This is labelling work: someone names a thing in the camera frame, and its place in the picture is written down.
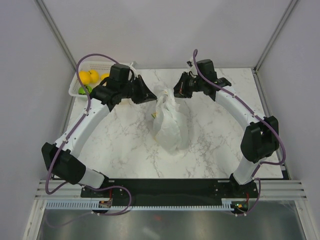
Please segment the white lemon-print plastic bag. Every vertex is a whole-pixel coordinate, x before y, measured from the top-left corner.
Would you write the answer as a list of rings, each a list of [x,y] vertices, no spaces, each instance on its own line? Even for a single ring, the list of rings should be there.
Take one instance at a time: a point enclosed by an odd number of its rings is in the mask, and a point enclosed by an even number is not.
[[[167,153],[177,155],[189,147],[189,111],[174,90],[164,85],[154,87],[155,101],[147,104],[145,119],[155,142]]]

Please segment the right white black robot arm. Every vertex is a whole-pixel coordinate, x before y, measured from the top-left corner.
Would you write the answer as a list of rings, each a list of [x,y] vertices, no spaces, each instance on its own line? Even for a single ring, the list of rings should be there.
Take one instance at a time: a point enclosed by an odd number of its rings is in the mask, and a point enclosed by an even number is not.
[[[230,176],[232,182],[228,185],[232,196],[241,197],[247,191],[246,184],[253,180],[258,165],[279,148],[276,138],[279,122],[274,116],[266,117],[243,105],[231,82],[217,76],[212,60],[196,63],[189,60],[187,65],[188,71],[182,73],[173,88],[174,96],[190,99],[193,93],[202,92],[225,108],[244,131],[240,144],[242,159]]]

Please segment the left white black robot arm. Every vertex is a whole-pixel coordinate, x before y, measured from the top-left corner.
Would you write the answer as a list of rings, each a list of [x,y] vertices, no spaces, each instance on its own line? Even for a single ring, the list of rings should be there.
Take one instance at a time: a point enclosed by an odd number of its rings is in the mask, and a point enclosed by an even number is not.
[[[110,68],[109,77],[92,89],[87,106],[76,122],[54,143],[46,142],[42,146],[48,173],[73,185],[89,186],[98,197],[105,197],[110,190],[106,177],[85,166],[78,157],[98,124],[123,99],[143,104],[155,101],[157,97],[141,75],[135,75],[127,65],[115,63]]]

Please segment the yellow fake mango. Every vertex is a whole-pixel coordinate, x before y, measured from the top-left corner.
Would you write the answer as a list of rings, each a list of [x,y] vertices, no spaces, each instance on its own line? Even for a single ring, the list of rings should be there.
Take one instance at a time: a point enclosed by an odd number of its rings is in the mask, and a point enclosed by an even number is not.
[[[106,78],[108,78],[110,76],[110,74],[109,73],[104,73],[104,74],[102,74],[101,76],[100,76],[100,80],[101,81],[104,81]]]

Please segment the small yellow fake lemon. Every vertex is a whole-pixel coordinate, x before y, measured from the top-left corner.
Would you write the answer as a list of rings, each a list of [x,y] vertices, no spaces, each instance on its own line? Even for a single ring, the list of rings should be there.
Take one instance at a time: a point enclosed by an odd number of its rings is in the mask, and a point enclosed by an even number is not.
[[[92,84],[97,83],[98,80],[100,79],[99,73],[98,73],[96,70],[94,70],[94,69],[91,69],[91,70],[89,70],[88,72],[89,72],[89,75],[90,75],[90,78],[91,78],[90,82],[91,82]]]

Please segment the large yellow fake lemon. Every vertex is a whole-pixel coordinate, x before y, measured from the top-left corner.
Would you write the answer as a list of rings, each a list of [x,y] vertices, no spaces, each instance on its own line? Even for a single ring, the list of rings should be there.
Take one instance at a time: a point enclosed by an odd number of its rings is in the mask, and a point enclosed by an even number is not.
[[[78,75],[83,85],[89,85],[91,83],[91,77],[88,71],[80,71]]]

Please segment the green black-striped fake fruit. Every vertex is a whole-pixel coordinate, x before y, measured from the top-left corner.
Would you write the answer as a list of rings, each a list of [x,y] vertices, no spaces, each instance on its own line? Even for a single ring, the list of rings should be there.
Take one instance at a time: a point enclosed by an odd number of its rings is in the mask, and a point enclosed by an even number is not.
[[[80,87],[78,89],[79,95],[86,95],[87,93],[90,94],[92,92],[92,88],[89,85],[85,85],[84,87]]]

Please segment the white plastic fruit basket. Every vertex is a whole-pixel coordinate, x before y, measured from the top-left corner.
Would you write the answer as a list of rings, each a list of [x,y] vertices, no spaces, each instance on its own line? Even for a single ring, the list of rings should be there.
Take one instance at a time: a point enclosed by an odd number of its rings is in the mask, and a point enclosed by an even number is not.
[[[92,61],[92,60],[87,60],[81,62],[79,65],[78,71],[85,71],[88,72],[90,70],[95,70],[99,77],[103,74],[109,74],[111,67],[115,63],[113,61]],[[74,74],[74,77],[70,83],[68,94],[72,97],[77,97],[77,98],[84,98],[86,99],[85,94],[79,94],[79,89],[81,87],[81,84],[79,83],[77,79],[77,74]]]

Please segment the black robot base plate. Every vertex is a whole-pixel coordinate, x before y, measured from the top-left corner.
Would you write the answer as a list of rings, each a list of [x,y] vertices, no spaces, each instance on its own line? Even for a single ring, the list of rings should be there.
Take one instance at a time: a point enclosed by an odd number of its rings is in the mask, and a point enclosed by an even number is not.
[[[223,199],[255,199],[259,187],[250,181],[239,185],[226,178],[108,178],[100,191],[85,187],[82,198],[108,198],[116,206],[204,206]]]

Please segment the left aluminium frame post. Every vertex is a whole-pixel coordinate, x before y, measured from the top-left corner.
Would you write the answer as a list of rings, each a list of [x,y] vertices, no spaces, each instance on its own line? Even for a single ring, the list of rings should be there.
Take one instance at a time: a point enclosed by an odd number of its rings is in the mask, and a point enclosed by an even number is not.
[[[74,70],[76,70],[77,62],[75,61],[61,31],[59,30],[52,14],[50,13],[48,7],[45,4],[44,0],[34,0],[36,6],[40,10],[45,22],[47,23],[48,27],[50,28],[51,33],[55,37],[57,43],[59,44],[63,54],[67,58],[68,62],[72,66]]]

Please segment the aluminium frame post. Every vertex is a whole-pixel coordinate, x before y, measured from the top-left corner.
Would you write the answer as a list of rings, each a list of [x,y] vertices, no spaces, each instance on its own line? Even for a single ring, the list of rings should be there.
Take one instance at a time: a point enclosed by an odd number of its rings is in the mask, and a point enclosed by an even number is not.
[[[300,0],[290,0],[288,6],[285,8],[284,13],[282,14],[279,22],[277,23],[270,39],[268,40],[265,48],[262,51],[257,63],[252,68],[252,72],[257,74],[259,69],[261,68],[262,64],[264,63],[266,57],[268,56],[269,52],[271,51],[273,45],[275,44],[277,38],[281,34],[282,30],[284,29],[286,23],[290,19],[292,13],[294,12],[295,8],[299,4]]]
[[[59,30],[52,14],[50,13],[48,7],[45,4],[44,0],[34,0],[36,6],[40,10],[45,22],[47,23],[48,27],[50,28],[51,33],[55,37],[57,43],[59,44],[63,54],[67,58],[68,62],[72,66],[74,70],[76,70],[77,62],[75,61],[61,31]]]

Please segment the right aluminium frame post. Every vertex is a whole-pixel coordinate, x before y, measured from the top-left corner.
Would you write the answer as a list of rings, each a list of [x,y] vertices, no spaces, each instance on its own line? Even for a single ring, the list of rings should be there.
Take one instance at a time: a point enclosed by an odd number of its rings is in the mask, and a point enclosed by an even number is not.
[[[257,63],[252,68],[252,72],[257,74],[259,69],[261,68],[262,64],[264,63],[266,57],[268,56],[269,52],[271,51],[273,45],[275,44],[277,38],[281,34],[282,30],[284,29],[286,23],[290,19],[292,13],[294,12],[295,8],[299,4],[300,0],[290,0],[288,6],[285,8],[284,13],[282,14],[279,22],[277,23],[270,39],[268,40],[265,48],[262,51]]]

